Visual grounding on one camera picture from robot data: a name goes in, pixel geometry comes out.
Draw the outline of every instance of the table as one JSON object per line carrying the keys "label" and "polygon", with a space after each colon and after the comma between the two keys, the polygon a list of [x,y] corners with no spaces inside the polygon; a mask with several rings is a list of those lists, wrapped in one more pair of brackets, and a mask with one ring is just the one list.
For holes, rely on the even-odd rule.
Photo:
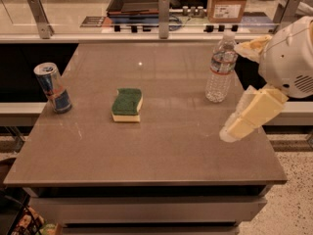
{"label": "table", "polygon": [[[214,44],[80,44],[63,74],[73,108],[46,105],[5,184],[23,187],[65,234],[84,224],[100,234],[237,234],[287,178],[261,128],[219,139],[243,89],[235,77],[223,103],[205,99]],[[143,92],[140,123],[112,121],[122,87]]]}

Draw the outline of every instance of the vent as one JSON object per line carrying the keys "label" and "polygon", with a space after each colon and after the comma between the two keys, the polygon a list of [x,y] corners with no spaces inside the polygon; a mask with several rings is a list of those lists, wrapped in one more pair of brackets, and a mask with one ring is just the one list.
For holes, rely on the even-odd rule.
{"label": "vent", "polygon": [[294,85],[304,93],[313,92],[313,77],[310,75],[300,75],[295,79]]}

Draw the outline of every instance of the bottle cap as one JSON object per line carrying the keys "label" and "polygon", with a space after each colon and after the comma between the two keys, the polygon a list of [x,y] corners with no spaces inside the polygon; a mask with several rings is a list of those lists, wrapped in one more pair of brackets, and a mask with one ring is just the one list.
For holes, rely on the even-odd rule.
{"label": "bottle cap", "polygon": [[226,31],[224,31],[223,38],[225,40],[234,40],[235,39],[235,32],[230,31],[230,30],[226,30]]}

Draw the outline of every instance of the beverage can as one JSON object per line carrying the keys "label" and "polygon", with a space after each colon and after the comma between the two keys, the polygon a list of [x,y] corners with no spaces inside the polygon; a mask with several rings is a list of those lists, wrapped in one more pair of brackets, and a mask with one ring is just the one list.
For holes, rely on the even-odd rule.
{"label": "beverage can", "polygon": [[33,71],[54,112],[57,114],[68,112],[71,109],[71,102],[56,64],[43,63]]}

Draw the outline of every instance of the small bottle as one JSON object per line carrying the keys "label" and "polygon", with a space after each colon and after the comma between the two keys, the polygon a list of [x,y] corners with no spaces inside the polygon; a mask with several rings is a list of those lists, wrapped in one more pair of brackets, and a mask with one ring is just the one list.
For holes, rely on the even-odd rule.
{"label": "small bottle", "polygon": [[210,75],[205,88],[205,96],[211,102],[222,102],[227,96],[238,58],[235,45],[235,32],[224,31],[223,39],[213,50]]}

